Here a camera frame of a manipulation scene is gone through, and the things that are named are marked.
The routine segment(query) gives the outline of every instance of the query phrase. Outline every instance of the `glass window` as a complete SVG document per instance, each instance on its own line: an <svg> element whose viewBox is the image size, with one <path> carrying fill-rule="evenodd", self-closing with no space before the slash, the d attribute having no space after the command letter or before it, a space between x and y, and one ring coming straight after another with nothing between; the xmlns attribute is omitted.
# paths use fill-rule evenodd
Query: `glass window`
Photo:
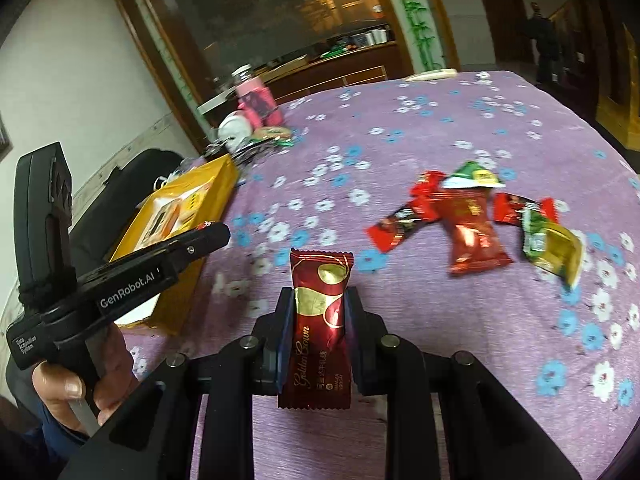
<svg viewBox="0 0 640 480"><path fill-rule="evenodd" d="M385 23L378 0L175 0L215 74L329 51Z"/></svg>

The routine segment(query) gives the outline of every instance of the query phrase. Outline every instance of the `doorway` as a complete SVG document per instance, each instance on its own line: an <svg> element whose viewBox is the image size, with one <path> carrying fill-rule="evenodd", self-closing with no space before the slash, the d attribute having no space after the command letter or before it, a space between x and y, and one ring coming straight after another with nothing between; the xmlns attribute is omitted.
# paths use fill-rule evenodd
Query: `doorway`
<svg viewBox="0 0 640 480"><path fill-rule="evenodd" d="M530 40L522 33L527 21L522 0L482 0L491 37L494 40L496 63L533 63Z"/></svg>

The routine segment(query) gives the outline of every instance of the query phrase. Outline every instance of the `yellow cardboard box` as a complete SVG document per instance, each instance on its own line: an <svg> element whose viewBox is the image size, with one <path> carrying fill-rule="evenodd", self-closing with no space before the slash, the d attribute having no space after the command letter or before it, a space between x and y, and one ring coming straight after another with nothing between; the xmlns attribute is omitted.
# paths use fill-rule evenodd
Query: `yellow cardboard box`
<svg viewBox="0 0 640 480"><path fill-rule="evenodd" d="M122 237L111 261L153 242L218 221L238 180L229 155L189 171L152 193ZM176 335L189 315L204 258L190 264L178 283L117 321L121 328L155 329Z"/></svg>

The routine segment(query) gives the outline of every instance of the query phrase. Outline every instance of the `floral tablecloth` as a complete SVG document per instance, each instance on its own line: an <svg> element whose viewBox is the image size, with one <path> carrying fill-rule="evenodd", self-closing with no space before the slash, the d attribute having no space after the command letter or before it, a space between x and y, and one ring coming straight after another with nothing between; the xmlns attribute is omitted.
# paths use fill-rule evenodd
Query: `floral tablecloth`
<svg viewBox="0 0 640 480"><path fill-rule="evenodd" d="M388 81L283 106L296 145L252 168L231 203L228 248L204 267L180 338L127 335L138 374L169 350L215 352L250 332L291 284L290 248L352 251L350 285L390 332L424 351L473 352L594 480L640 415L637 269L640 182L592 128L510 72ZM506 191L552 196L587 245L574 292L520 257L518 228L497 225L514 264L450 278L441 224L389 254L364 232L408 201L422 170L468 159ZM279 410L254 398L257 478L379 479L385 427L374 402L346 412Z"/></svg>

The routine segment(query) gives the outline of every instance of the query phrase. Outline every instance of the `finger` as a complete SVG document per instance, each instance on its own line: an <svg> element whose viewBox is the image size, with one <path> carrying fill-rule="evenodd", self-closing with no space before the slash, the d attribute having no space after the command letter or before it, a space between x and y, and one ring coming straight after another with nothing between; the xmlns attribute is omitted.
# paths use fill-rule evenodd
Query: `finger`
<svg viewBox="0 0 640 480"><path fill-rule="evenodd" d="M40 363L32 375L33 387L60 424L84 433L82 424L71 410L68 401L84 396L84 383L74 373L59 365Z"/></svg>
<svg viewBox="0 0 640 480"><path fill-rule="evenodd" d="M118 368L123 360L130 356L122 332L112 323L109 325L107 337L102 345L102 362L106 372Z"/></svg>
<svg viewBox="0 0 640 480"><path fill-rule="evenodd" d="M120 405L124 402L124 399L126 397L129 397L132 391L135 390L137 387L138 387L138 380L136 379L135 376L133 376L122 400L119 400L118 402L112 404L108 408L105 408L98 414L98 424L103 425L110 418L110 416L113 415L113 413L120 407Z"/></svg>
<svg viewBox="0 0 640 480"><path fill-rule="evenodd" d="M44 361L35 368L31 378L36 393L44 402L68 401L84 397L85 389L82 379L60 365Z"/></svg>
<svg viewBox="0 0 640 480"><path fill-rule="evenodd" d="M132 366L133 357L125 350L118 366L107 372L95 385L94 401L100 410L124 398L134 378Z"/></svg>

